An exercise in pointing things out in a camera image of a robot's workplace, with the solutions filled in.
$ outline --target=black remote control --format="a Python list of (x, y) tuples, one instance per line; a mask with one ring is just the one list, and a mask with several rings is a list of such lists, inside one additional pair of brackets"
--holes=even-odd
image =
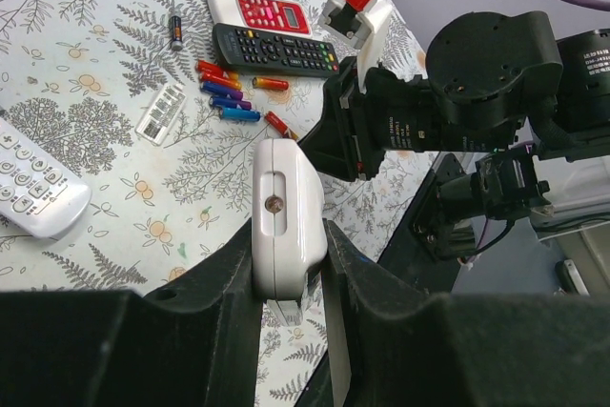
[(321, 78), (339, 71), (330, 43), (220, 23), (212, 37), (218, 63), (228, 71)]

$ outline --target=screw hole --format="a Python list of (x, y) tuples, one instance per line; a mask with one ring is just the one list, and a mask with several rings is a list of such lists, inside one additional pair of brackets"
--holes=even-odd
[(156, 300), (170, 300), (178, 296), (178, 293), (172, 288), (165, 288), (156, 292)]

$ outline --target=remote control button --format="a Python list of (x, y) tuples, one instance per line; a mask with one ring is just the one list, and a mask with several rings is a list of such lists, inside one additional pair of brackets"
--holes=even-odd
[(59, 171), (58, 169), (51, 169), (51, 171), (45, 175), (45, 180), (54, 185), (61, 179), (61, 177), (61, 171)]
[(17, 153), (15, 153), (15, 156), (17, 156), (17, 159), (29, 159), (32, 154), (33, 154), (32, 150), (28, 150), (27, 148), (21, 147), (19, 150), (17, 150)]
[(10, 162), (3, 162), (0, 164), (0, 173), (11, 173), (15, 170), (15, 165)]
[(14, 147), (17, 144), (17, 137), (10, 133), (0, 133), (0, 145), (2, 145), (7, 150)]
[(30, 190), (28, 191), (28, 193), (30, 193), (30, 195), (32, 197), (35, 197), (36, 199), (42, 197), (44, 195), (44, 193), (46, 193), (49, 190), (49, 183), (47, 183), (46, 181), (39, 181), (38, 183), (36, 183), (34, 186), (32, 186), (30, 188)]
[(19, 200), (17, 200), (17, 202), (12, 204), (12, 209), (15, 210), (17, 213), (22, 214), (29, 207), (31, 207), (33, 203), (34, 201), (31, 200), (29, 197), (22, 195), (21, 197), (19, 197)]
[(15, 185), (17, 186), (26, 186), (31, 182), (31, 175), (27, 172), (18, 173), (15, 177)]
[(10, 186), (3, 186), (0, 188), (0, 200), (11, 200), (15, 195), (15, 189)]
[(35, 172), (42, 172), (47, 168), (47, 161), (43, 158), (39, 157), (34, 162), (31, 163), (31, 168)]

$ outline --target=floral tablecloth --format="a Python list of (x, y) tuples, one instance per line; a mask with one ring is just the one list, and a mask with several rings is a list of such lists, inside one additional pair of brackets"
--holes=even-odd
[[(312, 25), (325, 0), (293, 0)], [(179, 6), (185, 50), (170, 51), (168, 14)], [(266, 124), (221, 121), (197, 87), (194, 62), (214, 60), (205, 0), (0, 0), (0, 105), (4, 116), (93, 188), (85, 216), (60, 240), (36, 240), (0, 219), (2, 290), (106, 289), (140, 294), (171, 281), (226, 242), (250, 216), (253, 147), (277, 136)], [(353, 53), (315, 26), (340, 57)], [(403, 77), (424, 54), (398, 16), (384, 62)], [(299, 134), (319, 118), (322, 84), (292, 78), (287, 92), (246, 97)], [(156, 90), (180, 82), (185, 111), (161, 147), (134, 126)], [(392, 153), (379, 177), (323, 177), (326, 216), (376, 258), (433, 154)], [(265, 310), (257, 405), (295, 402), (325, 345), (321, 295), (298, 328)]]

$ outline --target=screw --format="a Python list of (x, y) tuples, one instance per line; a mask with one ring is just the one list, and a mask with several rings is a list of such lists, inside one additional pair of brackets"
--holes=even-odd
[(281, 197), (272, 195), (265, 201), (265, 208), (272, 214), (279, 214), (282, 210), (284, 210), (284, 201), (281, 199)]

